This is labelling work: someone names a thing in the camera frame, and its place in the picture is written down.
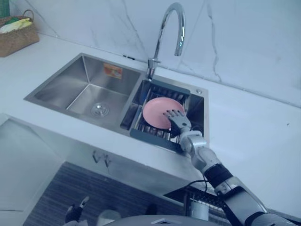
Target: faucet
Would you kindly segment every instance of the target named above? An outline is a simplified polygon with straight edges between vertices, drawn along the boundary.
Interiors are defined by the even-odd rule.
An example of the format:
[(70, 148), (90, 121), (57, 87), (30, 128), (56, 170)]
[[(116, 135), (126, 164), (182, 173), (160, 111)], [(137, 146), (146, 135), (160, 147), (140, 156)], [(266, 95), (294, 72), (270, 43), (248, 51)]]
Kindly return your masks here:
[(167, 23), (167, 20), (173, 10), (177, 12), (178, 19), (179, 19), (178, 41), (177, 41), (177, 45), (175, 47), (174, 55), (180, 56), (182, 53), (182, 48), (183, 48), (184, 39), (185, 39), (185, 13), (184, 13), (184, 9), (183, 9), (182, 5), (178, 2), (175, 2), (168, 7), (168, 9), (166, 10), (166, 12), (164, 14), (162, 24), (160, 27), (159, 38), (158, 38), (158, 42), (157, 42), (157, 46), (156, 46), (155, 55), (153, 58), (148, 59), (148, 68), (147, 68), (146, 75), (147, 75), (148, 79), (150, 79), (150, 80), (152, 79), (152, 77), (155, 73), (155, 69), (156, 69), (158, 63), (161, 63), (161, 61), (158, 60), (158, 54), (159, 54), (160, 44), (161, 44), (161, 40), (162, 40), (162, 34), (163, 34), (163, 30), (165, 28), (165, 25)]

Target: robotic arm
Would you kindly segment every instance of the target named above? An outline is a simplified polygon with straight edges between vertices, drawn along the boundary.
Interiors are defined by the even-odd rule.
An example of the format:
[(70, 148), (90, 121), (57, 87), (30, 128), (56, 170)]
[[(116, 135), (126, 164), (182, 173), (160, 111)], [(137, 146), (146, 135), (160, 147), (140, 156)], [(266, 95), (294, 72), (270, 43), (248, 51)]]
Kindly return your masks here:
[(181, 148), (191, 156), (193, 166), (205, 175), (215, 193), (224, 201), (224, 211), (233, 225), (294, 225), (278, 215), (268, 213), (263, 203), (206, 147), (201, 132), (191, 130), (191, 123), (185, 115), (175, 110), (167, 111), (164, 115), (171, 121), (173, 132), (180, 134)]

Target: orange sticker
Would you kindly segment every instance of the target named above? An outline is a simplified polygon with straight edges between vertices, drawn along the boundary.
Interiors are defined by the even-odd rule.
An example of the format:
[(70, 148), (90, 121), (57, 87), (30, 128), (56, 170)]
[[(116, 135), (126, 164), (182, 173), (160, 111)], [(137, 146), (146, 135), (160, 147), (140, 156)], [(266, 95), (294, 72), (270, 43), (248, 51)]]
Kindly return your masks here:
[(122, 79), (122, 68), (121, 67), (117, 67), (111, 64), (103, 64), (104, 67), (104, 72), (106, 73), (106, 75), (116, 78), (116, 79)]

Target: wicker basket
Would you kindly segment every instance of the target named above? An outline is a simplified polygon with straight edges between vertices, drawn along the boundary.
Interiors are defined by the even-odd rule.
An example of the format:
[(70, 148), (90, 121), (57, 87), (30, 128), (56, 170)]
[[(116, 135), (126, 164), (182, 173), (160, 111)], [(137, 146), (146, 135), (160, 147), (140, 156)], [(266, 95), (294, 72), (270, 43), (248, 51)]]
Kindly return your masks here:
[[(24, 16), (28, 11), (32, 13), (32, 18)], [(16, 17), (19, 19), (30, 18), (33, 22), (33, 12), (29, 9), (23, 13), (23, 16)], [(12, 16), (0, 18), (0, 27), (11, 18)], [(6, 57), (26, 46), (38, 42), (39, 40), (40, 39), (33, 23), (22, 29), (0, 34), (0, 57)]]

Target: backsplash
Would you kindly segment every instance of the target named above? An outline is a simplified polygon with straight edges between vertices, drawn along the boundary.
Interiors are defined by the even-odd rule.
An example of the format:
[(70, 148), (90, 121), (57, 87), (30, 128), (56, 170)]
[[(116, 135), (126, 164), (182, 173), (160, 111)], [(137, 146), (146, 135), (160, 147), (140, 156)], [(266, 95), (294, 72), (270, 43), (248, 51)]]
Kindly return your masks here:
[[(174, 1), (11, 0), (10, 7), (12, 15), (32, 9), (43, 34), (147, 61)], [(159, 53), (164, 67), (301, 107), (299, 0), (179, 2), (186, 13), (186, 41), (182, 55), (174, 56), (173, 13)]]

